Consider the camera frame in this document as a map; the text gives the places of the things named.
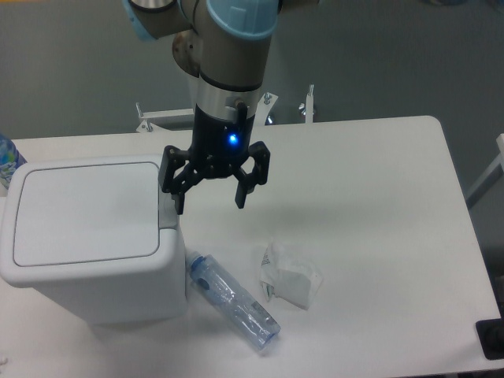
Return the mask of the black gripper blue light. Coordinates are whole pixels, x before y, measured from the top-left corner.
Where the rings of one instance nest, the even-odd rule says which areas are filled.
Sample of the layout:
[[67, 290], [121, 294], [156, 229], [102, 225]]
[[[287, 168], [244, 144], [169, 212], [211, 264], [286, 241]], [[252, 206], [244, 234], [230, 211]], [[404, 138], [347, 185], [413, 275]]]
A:
[[[246, 105], [237, 104], [235, 113], [234, 120], [221, 120], [196, 106], [189, 150], [172, 145], [164, 148], [158, 184], [163, 193], [171, 195], [178, 215], [183, 214], [185, 194], [203, 180], [207, 169], [210, 179], [232, 174], [238, 180], [235, 204], [239, 208], [257, 185], [267, 183], [271, 153], [264, 142], [249, 146], [254, 117], [247, 117]], [[242, 166], [249, 158], [254, 166], [246, 173]]]

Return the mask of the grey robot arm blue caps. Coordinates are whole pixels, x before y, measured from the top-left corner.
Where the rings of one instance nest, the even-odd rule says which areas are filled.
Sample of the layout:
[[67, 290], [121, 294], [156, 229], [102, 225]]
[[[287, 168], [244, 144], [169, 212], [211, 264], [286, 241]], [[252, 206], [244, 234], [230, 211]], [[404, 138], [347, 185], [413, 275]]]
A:
[[158, 182], [178, 214], [185, 194], [202, 180], [238, 181], [235, 203], [245, 205], [269, 174], [270, 152], [250, 141], [272, 34], [283, 12], [307, 1], [125, 1], [137, 36], [157, 40], [188, 34], [194, 46], [172, 48], [179, 66], [197, 78], [195, 118], [187, 150], [166, 146]]

